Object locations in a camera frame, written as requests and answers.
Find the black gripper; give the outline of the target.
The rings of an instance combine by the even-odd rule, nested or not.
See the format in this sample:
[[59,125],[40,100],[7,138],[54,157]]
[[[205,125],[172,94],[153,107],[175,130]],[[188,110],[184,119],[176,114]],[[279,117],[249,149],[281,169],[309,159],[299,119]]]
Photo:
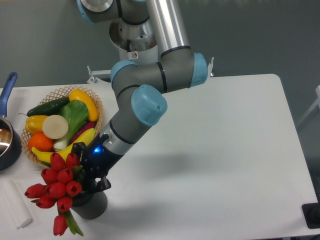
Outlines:
[[124,155],[112,150],[114,144],[110,143],[111,139],[112,135],[105,133],[97,135],[88,146],[84,142],[72,145],[71,156],[83,166],[85,177],[89,180],[85,190],[87,193],[99,193],[111,188],[106,175]]

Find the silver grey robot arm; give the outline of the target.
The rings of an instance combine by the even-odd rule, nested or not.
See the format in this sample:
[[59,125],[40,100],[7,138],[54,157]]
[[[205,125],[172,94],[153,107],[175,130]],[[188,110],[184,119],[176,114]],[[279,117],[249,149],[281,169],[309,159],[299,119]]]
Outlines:
[[121,20],[128,29],[150,23],[160,61],[139,65],[117,62],[110,82],[118,111],[87,146],[76,143],[81,154],[83,190],[97,193],[109,189],[109,170],[157,124],[168,105],[169,93],[203,84],[208,67],[201,53],[192,51],[176,0],[79,0],[82,17],[91,23]]

